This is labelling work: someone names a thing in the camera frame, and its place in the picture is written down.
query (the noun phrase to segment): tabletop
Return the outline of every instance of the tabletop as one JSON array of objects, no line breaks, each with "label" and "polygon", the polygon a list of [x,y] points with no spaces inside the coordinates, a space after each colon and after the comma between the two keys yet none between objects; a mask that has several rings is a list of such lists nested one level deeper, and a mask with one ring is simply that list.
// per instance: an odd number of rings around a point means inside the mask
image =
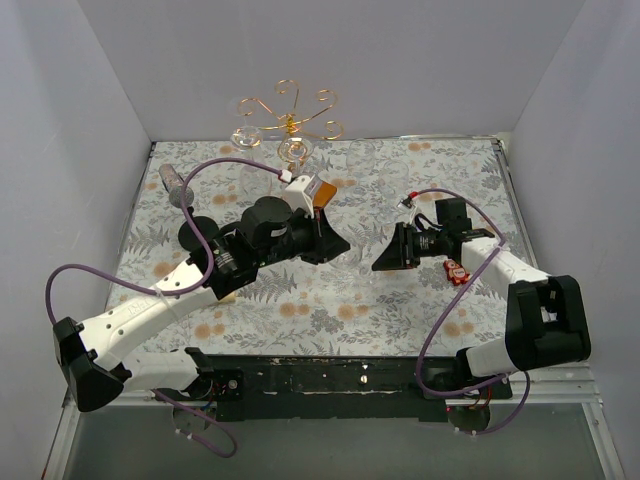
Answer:
[{"label": "tabletop", "polygon": [[[384,250],[393,225],[382,225],[372,213],[380,198],[373,195],[386,160],[400,160],[409,169],[407,193],[442,187],[477,203],[508,238],[507,248],[527,260],[525,239],[517,223],[504,172],[489,139],[388,139],[377,141],[376,160],[352,185],[346,168],[350,141],[318,142],[307,168],[339,187],[327,207],[329,221],[348,225],[364,244],[362,266]],[[277,142],[264,142],[265,162],[282,165]],[[186,176],[203,161],[242,156],[230,142],[159,142],[155,145],[135,206],[117,276],[151,285],[187,256],[177,238],[184,217],[169,204],[158,168],[171,163]],[[219,225],[238,220],[252,204],[243,170],[237,164],[209,167],[190,186],[196,196],[195,214]],[[278,182],[271,194],[278,196]],[[422,195],[418,204],[434,217],[433,200]],[[474,226],[484,226],[469,211]],[[456,291],[446,279],[443,259],[423,258],[415,270],[377,272],[365,276],[331,265],[313,266],[297,260],[261,269],[256,282],[237,291],[235,303],[220,304],[184,317],[138,348],[166,352],[186,346],[205,353],[264,355],[416,355],[429,329]],[[132,292],[114,286],[108,307],[127,300]],[[480,280],[447,319],[428,353],[452,355],[460,348],[502,336],[506,303]]]}]

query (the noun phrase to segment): metal frame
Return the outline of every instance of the metal frame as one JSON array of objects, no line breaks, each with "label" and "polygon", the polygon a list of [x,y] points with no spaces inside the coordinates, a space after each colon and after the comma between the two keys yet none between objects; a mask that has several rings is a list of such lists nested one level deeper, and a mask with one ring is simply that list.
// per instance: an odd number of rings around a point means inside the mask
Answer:
[{"label": "metal frame", "polygon": [[[512,212],[516,217],[516,224],[525,242],[526,252],[528,259],[533,266],[537,267],[537,261],[533,252],[529,236],[525,227],[524,220],[520,208],[518,207],[517,199],[515,196],[515,190],[511,181],[511,175],[509,172],[509,166],[506,155],[502,148],[501,142],[495,136],[460,136],[460,135],[410,135],[400,136],[396,138],[401,139],[442,139],[442,140],[489,140],[494,150],[494,155],[498,160],[500,166],[500,174],[502,176],[505,188],[507,190],[509,202]],[[149,159],[153,156],[155,150],[155,143],[152,144],[151,151],[149,153]],[[144,175],[142,176],[140,186],[144,182],[149,163],[145,168]],[[119,258],[126,246],[127,233],[130,228],[131,221],[135,216],[135,210],[137,201],[139,199],[141,188],[138,187],[138,191],[135,195],[135,203],[131,210],[130,216],[126,222],[126,228],[123,232],[123,241],[118,252]],[[568,364],[553,368],[536,370],[531,373],[532,387],[531,393],[527,403],[534,404],[558,404],[558,403],[574,403],[581,404],[585,418],[589,425],[591,437],[593,439],[600,464],[605,473],[607,479],[624,479],[624,472],[620,464],[611,434],[606,424],[604,414],[602,412],[602,400],[600,398],[600,392],[593,379],[589,365],[587,363],[581,364]],[[511,388],[513,390],[513,397],[508,400],[494,400],[495,404],[517,404],[522,398],[524,392],[524,376],[521,374],[513,375],[510,379]],[[463,399],[449,399],[446,401],[447,405],[462,405],[467,404],[468,400]],[[153,399],[153,396],[147,392],[136,392],[123,394],[114,402],[111,403],[114,406],[131,406],[131,407],[165,407],[166,405],[161,402],[157,402]],[[78,421],[80,418],[80,412],[77,410],[73,400],[69,400],[63,409],[58,431],[54,439],[54,443],[51,448],[49,460],[45,473],[43,474],[43,480],[59,480],[64,476],[64,471],[67,465],[68,458],[71,453],[73,440],[75,438]]]}]

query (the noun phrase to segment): black round object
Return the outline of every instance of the black round object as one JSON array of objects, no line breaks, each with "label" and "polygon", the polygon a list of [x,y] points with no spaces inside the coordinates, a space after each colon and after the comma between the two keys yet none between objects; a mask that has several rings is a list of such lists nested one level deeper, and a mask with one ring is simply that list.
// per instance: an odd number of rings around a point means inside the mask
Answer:
[{"label": "black round object", "polygon": [[[207,241],[211,240],[219,231],[218,224],[209,217],[193,217],[193,221]],[[180,227],[178,241],[187,252],[193,252],[202,246],[187,222],[184,222]]]}]

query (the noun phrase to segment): gray wall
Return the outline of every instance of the gray wall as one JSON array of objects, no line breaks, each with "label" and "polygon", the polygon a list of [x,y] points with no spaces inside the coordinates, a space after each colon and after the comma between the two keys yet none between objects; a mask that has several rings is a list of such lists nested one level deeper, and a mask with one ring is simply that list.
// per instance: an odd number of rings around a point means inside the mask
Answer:
[{"label": "gray wall", "polygon": [[582,286],[592,365],[629,478],[640,477],[640,4],[587,0],[513,133],[540,264]]},{"label": "gray wall", "polygon": [[212,140],[283,78],[348,137],[510,131],[584,0],[79,3],[151,139]]},{"label": "gray wall", "polygon": [[[40,478],[66,384],[44,284],[112,270],[149,139],[75,0],[0,1],[0,476]],[[95,315],[107,285],[55,286],[58,317]]]}]

